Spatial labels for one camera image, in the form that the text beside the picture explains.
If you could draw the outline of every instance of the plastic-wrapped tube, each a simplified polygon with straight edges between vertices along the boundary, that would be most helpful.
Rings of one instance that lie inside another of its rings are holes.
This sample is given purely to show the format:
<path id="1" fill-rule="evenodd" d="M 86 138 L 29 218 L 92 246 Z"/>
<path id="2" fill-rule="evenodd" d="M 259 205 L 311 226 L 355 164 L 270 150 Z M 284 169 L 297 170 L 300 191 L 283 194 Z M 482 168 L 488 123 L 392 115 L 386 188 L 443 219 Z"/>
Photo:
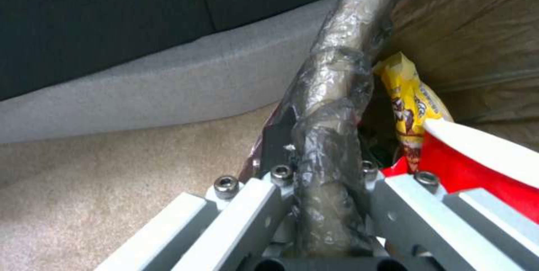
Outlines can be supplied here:
<path id="1" fill-rule="evenodd" d="M 358 211 L 363 192 L 356 131 L 369 103 L 371 60 L 389 36 L 397 0 L 339 0 L 269 123 L 295 112 L 294 213 L 302 256 L 370 254 Z"/>

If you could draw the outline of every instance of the gray metal bar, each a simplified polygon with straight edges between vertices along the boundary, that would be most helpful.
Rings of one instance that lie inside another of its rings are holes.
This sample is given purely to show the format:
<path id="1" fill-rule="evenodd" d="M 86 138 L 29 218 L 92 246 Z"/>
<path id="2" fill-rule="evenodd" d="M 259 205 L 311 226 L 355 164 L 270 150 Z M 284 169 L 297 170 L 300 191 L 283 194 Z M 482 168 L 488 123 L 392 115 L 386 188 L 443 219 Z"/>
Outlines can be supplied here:
<path id="1" fill-rule="evenodd" d="M 451 210 L 527 270 L 539 268 L 539 226 L 484 189 L 450 194 Z"/>
<path id="2" fill-rule="evenodd" d="M 371 196 L 377 231 L 411 255 L 422 246 L 446 270 L 521 270 L 410 175 L 378 181 Z"/>
<path id="3" fill-rule="evenodd" d="M 173 270 L 237 269 L 262 254 L 289 208 L 275 185 L 250 179 Z"/>
<path id="4" fill-rule="evenodd" d="M 214 202 L 182 193 L 96 271 L 170 270 L 215 217 Z"/>

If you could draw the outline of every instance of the hex socket screw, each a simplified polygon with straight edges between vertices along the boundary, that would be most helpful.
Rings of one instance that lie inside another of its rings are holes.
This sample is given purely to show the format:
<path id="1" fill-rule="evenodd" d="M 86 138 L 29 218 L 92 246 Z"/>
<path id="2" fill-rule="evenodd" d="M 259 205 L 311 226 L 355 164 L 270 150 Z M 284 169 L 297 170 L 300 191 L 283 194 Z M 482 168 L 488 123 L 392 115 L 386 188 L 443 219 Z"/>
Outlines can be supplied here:
<path id="1" fill-rule="evenodd" d="M 373 181 L 378 175 L 378 167 L 369 160 L 362 160 L 361 167 L 363 176 L 367 181 Z"/>
<path id="2" fill-rule="evenodd" d="M 217 198 L 231 199 L 239 191 L 239 182 L 232 175 L 223 175 L 215 180 L 213 188 Z"/>
<path id="3" fill-rule="evenodd" d="M 272 183 L 279 187 L 288 186 L 294 181 L 294 171 L 287 165 L 277 165 L 270 172 Z"/>
<path id="4" fill-rule="evenodd" d="M 414 174 L 414 179 L 432 194 L 436 193 L 436 190 L 440 185 L 440 179 L 434 173 L 430 173 L 429 171 L 416 172 Z"/>

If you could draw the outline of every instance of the yellow snack wrapper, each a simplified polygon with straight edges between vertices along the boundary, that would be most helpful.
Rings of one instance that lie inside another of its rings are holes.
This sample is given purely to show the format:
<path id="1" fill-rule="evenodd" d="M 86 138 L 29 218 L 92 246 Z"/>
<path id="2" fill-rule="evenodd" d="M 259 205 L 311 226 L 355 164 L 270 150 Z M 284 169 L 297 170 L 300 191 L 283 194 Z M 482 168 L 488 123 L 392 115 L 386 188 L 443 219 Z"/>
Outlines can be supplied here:
<path id="1" fill-rule="evenodd" d="M 434 91 L 419 79 L 416 65 L 399 52 L 376 64 L 374 73 L 383 81 L 395 115 L 397 138 L 411 173 L 418 170 L 426 118 L 453 121 Z"/>

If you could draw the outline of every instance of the light gray sofa base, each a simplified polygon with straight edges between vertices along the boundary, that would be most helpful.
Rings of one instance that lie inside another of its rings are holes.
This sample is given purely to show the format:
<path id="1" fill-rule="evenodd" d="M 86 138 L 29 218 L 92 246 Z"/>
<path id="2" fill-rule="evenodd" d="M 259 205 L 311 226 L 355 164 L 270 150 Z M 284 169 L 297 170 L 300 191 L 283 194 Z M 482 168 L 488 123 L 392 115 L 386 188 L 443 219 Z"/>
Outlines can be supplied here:
<path id="1" fill-rule="evenodd" d="M 279 100 L 336 0 L 0 102 L 0 143 L 176 125 Z"/>

